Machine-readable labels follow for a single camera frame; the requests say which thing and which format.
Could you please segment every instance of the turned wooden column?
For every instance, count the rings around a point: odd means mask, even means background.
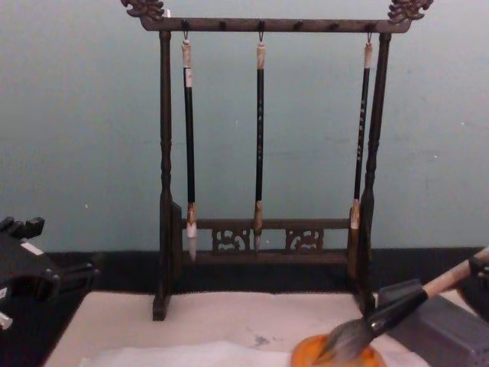
[[[374,215],[374,182],[377,168],[377,151],[381,139],[382,113],[387,78],[387,60],[391,34],[380,34],[375,78],[374,101],[372,103],[370,131],[368,134],[368,157],[365,173],[364,191],[360,202],[360,235],[355,264],[355,281],[358,287],[358,300],[363,314],[369,314],[375,308],[371,290],[371,230]]]
[[[160,255],[158,289],[153,302],[153,320],[164,320],[172,291],[172,202],[171,195],[171,33],[160,33],[160,145],[161,145],[161,194],[160,194]]]

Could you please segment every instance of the wooden brush stand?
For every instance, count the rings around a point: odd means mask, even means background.
[[[139,18],[143,28],[160,37],[160,257],[158,289],[154,298],[153,319],[164,320],[174,281],[184,266],[191,265],[183,251],[186,219],[171,193],[172,112],[170,78],[170,42],[172,32],[283,32],[283,33],[358,33],[379,34],[377,71],[368,134],[368,156],[364,190],[360,199],[357,228],[351,225],[351,209],[345,207],[345,218],[337,219],[264,219],[263,230],[281,230],[286,234],[283,250],[251,249],[253,219],[198,219],[198,229],[212,230],[212,251],[199,252],[196,264],[330,264],[345,265],[346,279],[357,297],[363,314],[374,309],[370,285],[371,224],[374,214],[374,178],[377,149],[381,137],[382,112],[387,77],[389,45],[393,34],[405,34],[414,20],[423,17],[432,0],[393,0],[387,20],[350,19],[258,19],[258,18],[169,18],[164,4],[156,0],[121,0],[128,13]],[[328,250],[323,245],[325,230],[348,230],[344,253]]]

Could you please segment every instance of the dark wall baseboard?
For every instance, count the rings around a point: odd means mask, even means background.
[[[413,278],[430,281],[480,248],[379,248],[373,250],[371,281],[377,290]],[[92,261],[100,270],[97,289],[152,294],[157,289],[157,252],[50,253],[59,265]],[[175,292],[343,291],[342,265],[189,266]]]

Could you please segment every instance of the white table surface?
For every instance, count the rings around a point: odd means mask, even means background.
[[[443,296],[471,311],[455,291]],[[165,321],[154,322],[153,297],[105,292],[87,295],[45,367],[77,367],[82,358],[107,349],[221,340],[290,352],[300,340],[361,316],[350,294],[237,292],[174,295]],[[377,338],[372,345],[380,351],[406,351],[389,336]]]

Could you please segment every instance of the hanging brush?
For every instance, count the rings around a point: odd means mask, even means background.
[[[186,235],[189,238],[189,254],[192,261],[197,253],[197,219],[196,219],[196,188],[193,153],[193,102],[192,102],[192,48],[188,32],[184,32],[183,52],[183,90],[185,94],[186,120],[186,172],[188,209],[186,213]]]
[[[356,245],[358,244],[358,235],[360,228],[360,184],[361,184],[361,167],[364,154],[364,137],[365,137],[365,119],[367,116],[367,100],[368,100],[368,82],[370,79],[370,68],[372,64],[372,43],[371,34],[368,34],[368,42],[365,45],[364,51],[364,77],[361,87],[361,104],[360,104],[360,122],[358,125],[358,145],[357,145],[357,163],[355,170],[355,190],[353,193],[353,206],[350,214],[350,235],[351,243],[354,244],[350,249],[350,256],[354,256]],[[354,261],[349,261],[350,266],[354,265]],[[354,274],[354,269],[348,269],[349,274]]]
[[[474,258],[489,261],[489,247]],[[469,260],[430,281],[423,288],[381,306],[368,317],[348,321],[336,327],[330,334],[314,365],[326,362],[346,363],[357,358],[375,338],[393,329],[425,301],[455,286],[471,274]]]
[[[258,253],[261,244],[261,231],[263,229],[263,206],[261,191],[263,186],[263,120],[264,120],[264,65],[265,45],[263,43],[263,22],[260,24],[260,43],[257,47],[257,172],[254,205],[254,251]]]

